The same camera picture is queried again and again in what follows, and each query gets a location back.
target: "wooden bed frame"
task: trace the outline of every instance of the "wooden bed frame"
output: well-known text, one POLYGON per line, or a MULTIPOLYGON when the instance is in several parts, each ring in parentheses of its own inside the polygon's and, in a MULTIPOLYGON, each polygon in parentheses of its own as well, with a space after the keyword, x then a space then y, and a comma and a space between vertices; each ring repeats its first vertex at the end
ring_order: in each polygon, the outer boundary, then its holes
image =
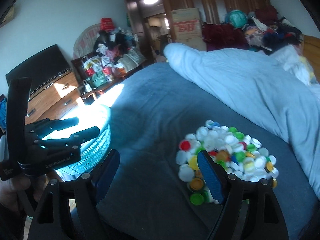
POLYGON ((320 81, 320 39, 312 36, 304 36, 302 53, 308 59, 320 81))

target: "pile of bottle caps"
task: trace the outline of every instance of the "pile of bottle caps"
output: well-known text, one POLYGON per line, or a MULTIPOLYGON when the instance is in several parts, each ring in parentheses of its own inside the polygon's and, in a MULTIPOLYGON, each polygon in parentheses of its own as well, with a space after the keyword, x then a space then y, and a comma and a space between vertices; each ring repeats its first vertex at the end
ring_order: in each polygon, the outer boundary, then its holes
POLYGON ((276 158, 269 155, 260 141, 244 135, 235 127, 220 126, 207 120, 195 134, 186 135, 179 149, 176 155, 176 163, 180 165, 179 178, 187 182, 188 189, 193 193, 190 201, 194 205, 218 203, 212 198, 198 167, 197 155, 201 150, 206 150, 227 173, 233 173, 242 180, 258 182, 265 178, 273 180, 273 187, 277 185, 279 171, 274 167, 276 158))

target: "dresser drawer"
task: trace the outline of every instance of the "dresser drawer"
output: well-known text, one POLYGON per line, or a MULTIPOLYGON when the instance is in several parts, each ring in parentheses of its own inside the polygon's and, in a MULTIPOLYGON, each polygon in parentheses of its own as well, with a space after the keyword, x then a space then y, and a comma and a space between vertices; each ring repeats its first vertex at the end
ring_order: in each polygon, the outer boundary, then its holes
POLYGON ((42 92, 32 98, 28 104, 26 123, 35 122, 50 107, 78 87, 78 82, 73 72, 55 80, 42 92))
POLYGON ((55 103, 49 110, 42 114, 38 120, 50 118, 50 120, 60 119, 75 106, 84 104, 78 90, 72 91, 64 98, 55 103))

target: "red bottle cap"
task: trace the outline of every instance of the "red bottle cap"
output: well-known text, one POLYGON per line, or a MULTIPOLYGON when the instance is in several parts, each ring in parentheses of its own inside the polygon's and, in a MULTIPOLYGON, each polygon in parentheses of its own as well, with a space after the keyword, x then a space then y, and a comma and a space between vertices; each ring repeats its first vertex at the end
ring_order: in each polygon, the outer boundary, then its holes
POLYGON ((215 151, 212 151, 212 152, 209 152, 208 154, 209 154, 210 156, 216 156, 218 153, 215 152, 215 151))
POLYGON ((246 150, 247 149, 247 144, 245 142, 239 142, 243 145, 244 149, 246 150))
POLYGON ((182 151, 188 151, 188 150, 190 150, 191 149, 191 144, 190 144, 190 142, 189 141, 187 141, 187 140, 183 140, 183 141, 181 141, 180 142, 180 144, 179 144, 179 148, 180 148, 180 150, 182 150, 182 151))

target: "wooden door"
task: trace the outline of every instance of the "wooden door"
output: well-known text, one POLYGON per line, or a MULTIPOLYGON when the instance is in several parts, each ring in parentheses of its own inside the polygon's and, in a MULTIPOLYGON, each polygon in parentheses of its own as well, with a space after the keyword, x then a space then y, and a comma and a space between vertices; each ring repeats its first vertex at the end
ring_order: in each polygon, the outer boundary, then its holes
POLYGON ((147 58, 144 65, 150 65, 154 63, 152 55, 151 44, 148 39, 147 29, 144 24, 139 3, 136 0, 124 0, 127 5, 127 11, 133 34, 135 34, 139 40, 139 49, 141 53, 147 58))

